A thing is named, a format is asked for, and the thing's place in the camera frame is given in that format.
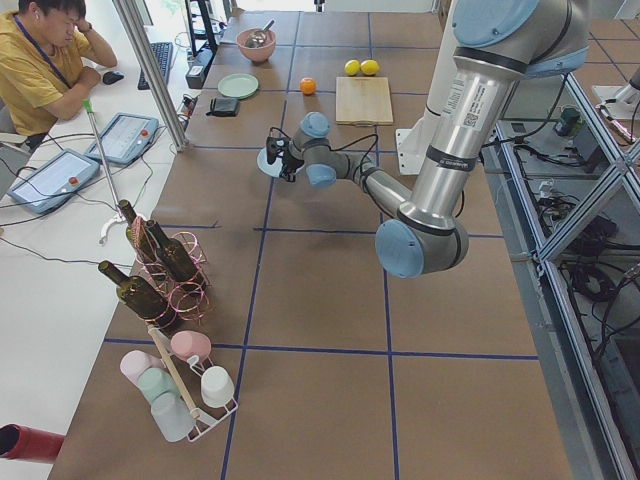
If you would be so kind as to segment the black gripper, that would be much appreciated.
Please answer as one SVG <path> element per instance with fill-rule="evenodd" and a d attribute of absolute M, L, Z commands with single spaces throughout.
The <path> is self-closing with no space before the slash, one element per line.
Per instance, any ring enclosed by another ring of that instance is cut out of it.
<path fill-rule="evenodd" d="M 275 138 L 268 137 L 266 140 L 267 149 L 267 160 L 269 164 L 273 164 L 276 160 L 276 155 L 278 153 L 284 153 L 285 157 L 282 161 L 283 168 L 280 174 L 280 179 L 285 180 L 286 182 L 294 182 L 297 177 L 297 172 L 302 168 L 303 161 L 290 151 L 289 148 L 290 140 L 285 139 L 284 137 Z"/>

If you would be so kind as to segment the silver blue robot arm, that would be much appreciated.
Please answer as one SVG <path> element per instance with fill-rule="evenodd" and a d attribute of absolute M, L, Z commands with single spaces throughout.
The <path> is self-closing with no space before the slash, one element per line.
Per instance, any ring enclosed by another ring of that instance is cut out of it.
<path fill-rule="evenodd" d="M 376 232 L 375 249 L 382 267 L 399 278 L 464 259 L 468 234 L 454 208 L 512 85 L 567 74 L 587 58 L 588 1 L 460 1 L 449 18 L 456 75 L 412 189 L 367 155 L 332 148 L 329 122 L 319 112 L 307 114 L 293 136 L 268 137 L 257 156 L 263 173 L 289 182 L 304 171 L 317 188 L 357 184 L 390 217 Z"/>

